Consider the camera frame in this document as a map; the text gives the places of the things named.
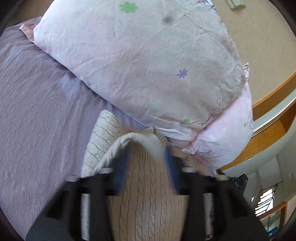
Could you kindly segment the beige cable knit sweater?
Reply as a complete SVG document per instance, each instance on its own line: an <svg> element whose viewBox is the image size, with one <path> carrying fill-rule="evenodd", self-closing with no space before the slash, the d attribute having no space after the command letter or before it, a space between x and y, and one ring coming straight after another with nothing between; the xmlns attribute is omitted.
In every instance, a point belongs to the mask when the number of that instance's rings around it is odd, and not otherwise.
<svg viewBox="0 0 296 241"><path fill-rule="evenodd" d="M174 191L165 161L153 148L168 140L154 128L139 133L124 127L103 110L86 148L81 176L92 176L115 163L120 147L130 150L123 190L108 198L108 213L115 240L179 240L188 199Z"/></svg>

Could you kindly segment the wooden framed window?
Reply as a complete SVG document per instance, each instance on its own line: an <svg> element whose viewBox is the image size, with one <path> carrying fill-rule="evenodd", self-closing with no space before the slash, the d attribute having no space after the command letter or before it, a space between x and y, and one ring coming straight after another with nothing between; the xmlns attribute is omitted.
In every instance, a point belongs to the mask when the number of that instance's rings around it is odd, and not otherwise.
<svg viewBox="0 0 296 241"><path fill-rule="evenodd" d="M244 151L222 171L251 160L288 133L295 120L295 73L253 105L254 131Z"/></svg>

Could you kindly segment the pink floral pillow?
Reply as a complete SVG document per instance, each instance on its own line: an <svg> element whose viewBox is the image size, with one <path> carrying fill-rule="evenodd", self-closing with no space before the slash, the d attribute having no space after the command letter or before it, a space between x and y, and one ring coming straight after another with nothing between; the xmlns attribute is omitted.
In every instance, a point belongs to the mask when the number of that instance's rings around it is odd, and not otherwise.
<svg viewBox="0 0 296 241"><path fill-rule="evenodd" d="M242 69L246 82L236 96L220 94L217 88L202 95L203 101L210 100L213 104L207 108L207 119L195 137L182 137L179 131L168 135L174 146L193 155L211 170L234 161L245 149L253 133L249 65L243 65Z"/></svg>

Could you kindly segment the lavender bed sheet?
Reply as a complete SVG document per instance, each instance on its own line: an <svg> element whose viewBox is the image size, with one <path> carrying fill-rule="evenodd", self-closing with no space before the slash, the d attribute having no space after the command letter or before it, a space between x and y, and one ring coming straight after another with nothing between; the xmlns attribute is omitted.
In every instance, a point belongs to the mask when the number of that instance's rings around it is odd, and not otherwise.
<svg viewBox="0 0 296 241"><path fill-rule="evenodd" d="M1 221L25 237L69 174L80 174L102 110L143 126L31 43L19 25L1 35Z"/></svg>

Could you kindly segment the beige floral pillow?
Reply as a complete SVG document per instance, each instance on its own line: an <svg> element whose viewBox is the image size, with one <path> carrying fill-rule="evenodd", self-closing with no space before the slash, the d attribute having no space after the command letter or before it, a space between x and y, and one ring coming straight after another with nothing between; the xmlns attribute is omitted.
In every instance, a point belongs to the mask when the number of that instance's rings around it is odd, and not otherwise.
<svg viewBox="0 0 296 241"><path fill-rule="evenodd" d="M21 30L102 98L183 143L246 82L210 1L53 1Z"/></svg>

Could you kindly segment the white wall switch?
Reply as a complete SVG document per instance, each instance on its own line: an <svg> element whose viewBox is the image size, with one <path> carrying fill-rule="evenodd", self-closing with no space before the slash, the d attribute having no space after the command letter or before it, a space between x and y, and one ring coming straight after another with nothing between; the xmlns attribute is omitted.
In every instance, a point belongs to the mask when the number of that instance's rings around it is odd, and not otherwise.
<svg viewBox="0 0 296 241"><path fill-rule="evenodd" d="M230 9L236 9L245 6L244 0L226 0L226 3L229 5Z"/></svg>

